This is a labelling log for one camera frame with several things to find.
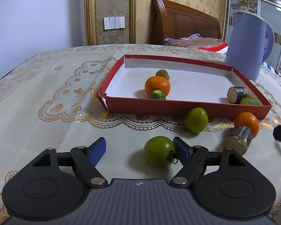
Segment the green tomato with stem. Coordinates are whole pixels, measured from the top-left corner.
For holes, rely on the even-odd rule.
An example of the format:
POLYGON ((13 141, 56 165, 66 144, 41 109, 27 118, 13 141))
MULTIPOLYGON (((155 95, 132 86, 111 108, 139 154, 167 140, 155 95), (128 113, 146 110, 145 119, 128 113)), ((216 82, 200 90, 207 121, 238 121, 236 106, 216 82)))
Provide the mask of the green tomato with stem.
POLYGON ((156 136, 146 142, 143 153, 147 162, 156 168, 168 168, 175 159, 175 144, 164 136, 156 136))

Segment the green round tomato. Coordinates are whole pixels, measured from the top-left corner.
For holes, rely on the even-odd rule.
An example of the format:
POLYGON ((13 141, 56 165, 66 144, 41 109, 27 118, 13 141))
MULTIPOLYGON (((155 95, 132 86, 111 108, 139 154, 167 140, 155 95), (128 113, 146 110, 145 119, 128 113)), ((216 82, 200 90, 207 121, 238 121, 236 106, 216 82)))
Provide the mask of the green round tomato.
POLYGON ((193 108, 184 119, 185 129, 195 134, 201 133, 205 130, 208 121, 208 114, 203 108, 193 108))

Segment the orange mandarin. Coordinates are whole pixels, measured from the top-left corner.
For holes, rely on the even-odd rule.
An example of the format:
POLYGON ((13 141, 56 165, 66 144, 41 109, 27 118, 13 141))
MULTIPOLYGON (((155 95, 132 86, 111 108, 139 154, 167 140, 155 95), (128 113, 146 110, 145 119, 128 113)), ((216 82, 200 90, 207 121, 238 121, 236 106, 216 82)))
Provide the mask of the orange mandarin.
POLYGON ((234 120, 234 127, 244 126, 248 127, 253 137, 256 137, 259 132, 259 121, 258 119, 250 112, 243 112, 239 114, 234 120))
POLYGON ((145 82, 145 92, 150 95, 154 90, 160 90, 165 96, 170 93, 170 82, 161 76, 152 76, 145 82))

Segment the green cucumber chunk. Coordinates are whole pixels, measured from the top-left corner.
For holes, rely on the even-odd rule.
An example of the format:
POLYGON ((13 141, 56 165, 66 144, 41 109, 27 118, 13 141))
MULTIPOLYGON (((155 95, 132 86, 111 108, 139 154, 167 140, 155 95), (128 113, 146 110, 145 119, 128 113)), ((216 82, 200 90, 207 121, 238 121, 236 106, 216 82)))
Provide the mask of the green cucumber chunk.
POLYGON ((241 105, 262 106, 261 101, 256 97, 245 97, 240 101, 241 105))

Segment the dark sugarcane piece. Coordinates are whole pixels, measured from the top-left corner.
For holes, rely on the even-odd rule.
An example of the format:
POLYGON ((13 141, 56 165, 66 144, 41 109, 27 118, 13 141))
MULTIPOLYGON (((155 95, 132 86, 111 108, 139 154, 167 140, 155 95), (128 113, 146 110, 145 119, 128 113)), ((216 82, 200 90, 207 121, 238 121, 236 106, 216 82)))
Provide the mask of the dark sugarcane piece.
POLYGON ((246 88, 241 86, 230 87, 227 91, 227 99, 231 104, 238 104, 240 103, 241 99, 246 98, 247 96, 248 91, 246 88))

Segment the green lime wedge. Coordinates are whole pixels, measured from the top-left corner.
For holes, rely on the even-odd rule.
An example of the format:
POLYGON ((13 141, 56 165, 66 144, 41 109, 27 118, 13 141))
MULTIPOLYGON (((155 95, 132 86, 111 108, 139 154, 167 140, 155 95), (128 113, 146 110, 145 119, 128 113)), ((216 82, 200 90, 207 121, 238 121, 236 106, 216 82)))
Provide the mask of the green lime wedge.
POLYGON ((155 99, 155 100, 165 100, 165 94, 161 90, 154 90, 150 94, 150 99, 155 99))

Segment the red cardboard tray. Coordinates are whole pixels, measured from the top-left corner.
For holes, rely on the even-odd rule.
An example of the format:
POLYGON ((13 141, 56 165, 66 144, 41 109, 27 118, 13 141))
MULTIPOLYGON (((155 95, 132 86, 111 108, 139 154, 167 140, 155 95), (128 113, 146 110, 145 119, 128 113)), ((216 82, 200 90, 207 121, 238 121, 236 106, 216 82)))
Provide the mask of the red cardboard tray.
POLYGON ((185 116, 203 108, 209 117, 235 118, 250 112, 264 119, 272 105, 237 69, 214 62, 157 55, 124 55, 111 68, 97 97, 111 113, 185 116), (159 69, 170 75, 170 93, 153 100, 145 93, 145 82, 159 69), (261 102, 260 106, 231 104, 230 87, 243 86, 261 102))

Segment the lavender electric kettle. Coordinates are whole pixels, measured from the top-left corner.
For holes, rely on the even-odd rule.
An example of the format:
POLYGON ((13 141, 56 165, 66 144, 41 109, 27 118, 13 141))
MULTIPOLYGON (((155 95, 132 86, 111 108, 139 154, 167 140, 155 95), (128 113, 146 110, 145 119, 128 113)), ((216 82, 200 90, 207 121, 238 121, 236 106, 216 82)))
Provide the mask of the lavender electric kettle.
POLYGON ((263 62, 274 47, 274 31, 271 25, 255 14, 238 11, 233 14, 233 29, 225 63, 236 68, 246 78, 256 80, 263 62))

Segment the striped bedding pile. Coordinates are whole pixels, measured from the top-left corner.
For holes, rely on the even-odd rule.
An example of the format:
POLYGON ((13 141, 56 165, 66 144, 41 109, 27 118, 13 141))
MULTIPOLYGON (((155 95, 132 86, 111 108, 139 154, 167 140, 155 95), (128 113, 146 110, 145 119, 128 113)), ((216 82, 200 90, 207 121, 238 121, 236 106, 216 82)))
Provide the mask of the striped bedding pile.
POLYGON ((166 38, 163 40, 163 45, 207 50, 221 54, 225 54, 228 50, 228 44, 223 42, 221 39, 209 37, 205 38, 200 34, 192 34, 191 36, 179 39, 166 38))

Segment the wooden bed headboard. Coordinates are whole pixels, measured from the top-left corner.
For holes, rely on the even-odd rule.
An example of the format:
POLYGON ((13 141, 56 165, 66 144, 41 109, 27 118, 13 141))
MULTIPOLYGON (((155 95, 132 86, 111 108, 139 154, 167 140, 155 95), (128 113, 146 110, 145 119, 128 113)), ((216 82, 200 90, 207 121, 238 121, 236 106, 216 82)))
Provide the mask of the wooden bed headboard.
POLYGON ((162 45, 166 38, 179 39, 193 34, 221 38, 220 24, 217 18, 174 1, 151 1, 151 44, 162 45))

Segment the white wall switch panel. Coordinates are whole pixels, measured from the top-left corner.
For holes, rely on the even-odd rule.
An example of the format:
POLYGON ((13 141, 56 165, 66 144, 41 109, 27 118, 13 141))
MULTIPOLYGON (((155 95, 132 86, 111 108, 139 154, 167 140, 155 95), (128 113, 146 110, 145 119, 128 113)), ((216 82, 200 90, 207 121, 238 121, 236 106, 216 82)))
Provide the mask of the white wall switch panel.
POLYGON ((126 27, 125 17, 124 16, 104 17, 103 26, 104 26, 104 30, 124 29, 126 27))

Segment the gold ornate wall frame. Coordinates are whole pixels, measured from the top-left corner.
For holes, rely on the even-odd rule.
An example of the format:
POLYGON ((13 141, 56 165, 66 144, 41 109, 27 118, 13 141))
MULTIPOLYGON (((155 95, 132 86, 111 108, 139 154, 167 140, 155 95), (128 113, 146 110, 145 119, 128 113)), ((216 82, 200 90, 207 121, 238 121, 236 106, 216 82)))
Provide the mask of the gold ornate wall frame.
POLYGON ((136 0, 83 0, 85 44, 136 43, 136 0), (104 30, 104 17, 125 17, 125 28, 104 30))

